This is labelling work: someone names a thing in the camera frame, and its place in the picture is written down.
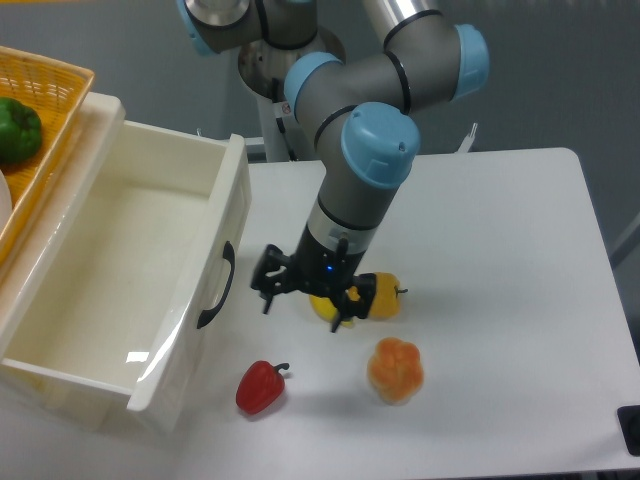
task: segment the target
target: blue joint cap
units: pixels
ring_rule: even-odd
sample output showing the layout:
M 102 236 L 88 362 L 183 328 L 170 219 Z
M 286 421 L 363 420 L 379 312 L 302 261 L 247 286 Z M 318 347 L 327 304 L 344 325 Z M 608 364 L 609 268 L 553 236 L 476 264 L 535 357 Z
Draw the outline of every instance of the blue joint cap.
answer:
M 342 127 L 342 153 L 369 185 L 398 188 L 420 149 L 420 132 L 408 116 L 386 103 L 363 103 Z
M 209 45 L 207 45 L 202 39 L 202 37 L 198 33 L 198 30 L 196 30 L 196 27 L 193 26 L 193 22 L 191 21 L 189 12 L 187 12 L 187 6 L 185 5 L 184 0 L 176 0 L 176 4 L 178 5 L 178 11 L 180 12 L 180 17 L 182 17 L 184 26 L 187 27 L 189 38 L 191 38 L 193 47 L 196 49 L 196 52 L 198 52 L 198 55 L 200 55 L 201 57 L 215 55 L 216 52 L 209 48 Z
M 300 60 L 294 63 L 289 69 L 289 73 L 287 73 L 284 79 L 284 96 L 287 98 L 296 119 L 298 118 L 296 115 L 296 103 L 298 102 L 298 95 L 302 87 L 304 87 L 305 82 L 318 68 L 325 63 L 331 62 L 342 64 L 337 57 L 330 53 L 314 52 L 300 58 Z
M 460 37 L 460 73 L 453 100 L 477 92 L 489 78 L 489 49 L 472 25 L 456 25 Z

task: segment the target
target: white storage box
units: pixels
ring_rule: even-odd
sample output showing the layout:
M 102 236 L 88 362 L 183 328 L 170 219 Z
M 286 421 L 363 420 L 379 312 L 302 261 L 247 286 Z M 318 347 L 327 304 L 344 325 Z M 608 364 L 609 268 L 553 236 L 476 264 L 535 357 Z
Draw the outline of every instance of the white storage box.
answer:
M 64 239 L 44 249 L 41 278 L 25 282 L 24 307 L 4 319 L 2 374 L 88 427 L 116 401 L 166 431 L 203 348 L 200 314 L 232 277 L 251 201 L 244 141 L 124 122 L 105 156 Z

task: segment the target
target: orange basket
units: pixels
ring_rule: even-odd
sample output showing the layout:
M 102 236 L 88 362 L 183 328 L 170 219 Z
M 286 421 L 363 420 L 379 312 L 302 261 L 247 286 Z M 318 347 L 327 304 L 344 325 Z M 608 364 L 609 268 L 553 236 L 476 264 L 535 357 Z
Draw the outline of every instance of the orange basket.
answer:
M 61 146 L 93 79 L 91 70 L 0 46 L 0 97 L 33 108 L 42 121 L 38 153 L 18 165 L 0 164 L 13 202 L 11 217 L 0 232 L 0 265 L 44 199 L 49 178 L 63 166 Z

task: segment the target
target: drawer handle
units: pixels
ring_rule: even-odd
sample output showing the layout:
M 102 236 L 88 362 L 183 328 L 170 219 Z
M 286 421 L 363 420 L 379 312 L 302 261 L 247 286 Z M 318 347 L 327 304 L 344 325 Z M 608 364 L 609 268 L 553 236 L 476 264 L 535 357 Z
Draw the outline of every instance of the drawer handle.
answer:
M 229 265 L 231 265 L 231 271 L 229 272 L 229 278 L 227 278 L 227 284 L 224 286 L 224 292 L 222 292 L 222 298 L 218 302 L 218 304 L 213 307 L 211 310 L 203 310 L 200 314 L 200 318 L 198 318 L 198 328 L 206 327 L 209 325 L 211 320 L 222 310 L 222 306 L 224 302 L 227 300 L 227 295 L 229 295 L 229 290 L 231 289 L 231 282 L 233 282 L 233 274 L 236 271 L 236 254 L 233 250 L 233 245 L 231 242 L 227 240 L 227 243 L 224 244 L 224 249 L 222 250 L 222 258 L 224 258 Z

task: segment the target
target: gray floor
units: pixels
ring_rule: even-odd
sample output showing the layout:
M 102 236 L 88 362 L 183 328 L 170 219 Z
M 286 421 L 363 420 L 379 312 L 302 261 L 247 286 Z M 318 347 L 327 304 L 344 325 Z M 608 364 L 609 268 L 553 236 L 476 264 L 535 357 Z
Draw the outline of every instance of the gray floor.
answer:
M 423 153 L 455 150 L 473 122 L 481 150 L 571 148 L 611 244 L 640 211 L 640 1 L 441 3 L 485 34 L 492 72 L 482 94 L 415 115 Z M 319 4 L 349 59 L 380 50 L 361 1 Z M 95 70 L 94 90 L 118 96 L 131 120 L 215 138 L 260 135 L 236 52 L 199 58 L 173 0 L 1 5 L 0 43 Z M 616 277 L 640 338 L 640 252 Z

